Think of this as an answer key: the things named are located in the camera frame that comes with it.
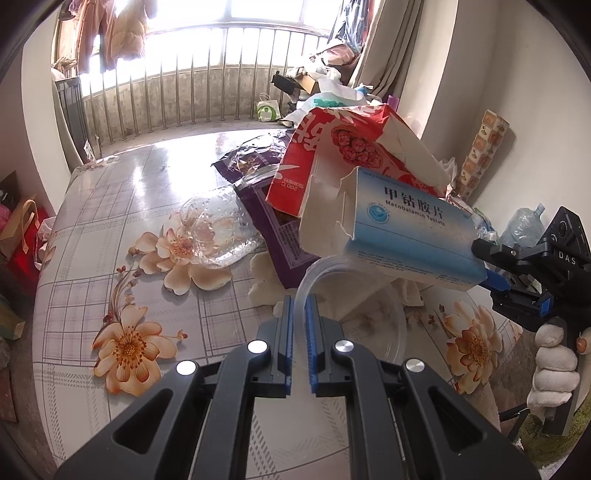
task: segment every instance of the blue logo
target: blue logo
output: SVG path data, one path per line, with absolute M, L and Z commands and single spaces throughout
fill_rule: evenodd
M 376 203 L 368 207 L 368 215 L 376 223 L 386 223 L 390 218 L 388 211 Z

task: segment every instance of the white wall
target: white wall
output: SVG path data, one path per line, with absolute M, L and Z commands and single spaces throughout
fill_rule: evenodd
M 70 171 L 57 130 L 51 92 L 51 42 L 58 11 L 50 15 L 22 50 L 22 112 L 35 165 L 54 211 L 64 199 Z
M 436 158 L 467 154 L 498 12 L 499 0 L 425 0 L 398 113 Z
M 501 0 L 479 112 L 486 108 L 503 116 L 512 134 L 475 191 L 475 206 L 503 230 L 519 207 L 542 202 L 547 224 L 564 205 L 590 232 L 591 82 L 552 24 L 525 0 Z M 478 128 L 474 120 L 468 137 Z
M 446 65 L 458 0 L 424 0 L 398 114 L 421 138 Z
M 0 83 L 0 179 L 16 170 L 21 195 L 36 193 L 39 204 L 51 213 L 53 208 L 37 172 L 22 114 L 21 62 L 19 53 Z

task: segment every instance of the clear plastic cup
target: clear plastic cup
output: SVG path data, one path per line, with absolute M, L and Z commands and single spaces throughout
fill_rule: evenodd
M 406 322 L 392 278 L 360 260 L 335 255 L 308 268 L 295 295 L 294 354 L 307 363 L 306 298 L 315 294 L 320 315 L 338 320 L 345 336 L 367 347 L 380 360 L 404 359 Z

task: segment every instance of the water bottle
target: water bottle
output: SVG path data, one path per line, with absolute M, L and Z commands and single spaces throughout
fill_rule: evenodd
M 521 248 L 529 248 L 536 245 L 545 231 L 540 220 L 540 215 L 544 210 L 545 207 L 541 203 L 535 210 L 518 209 L 513 218 L 509 220 L 500 242 L 508 247 L 518 244 Z

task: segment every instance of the window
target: window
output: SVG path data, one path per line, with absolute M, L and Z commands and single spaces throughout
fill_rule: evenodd
M 129 0 L 116 0 L 119 14 Z M 115 71 L 100 73 L 97 54 L 90 73 L 81 75 L 82 93 L 98 92 L 129 79 L 160 72 L 243 64 L 295 65 L 303 54 L 314 53 L 326 43 L 341 0 L 158 0 L 158 14 L 148 20 L 145 58 L 119 59 Z

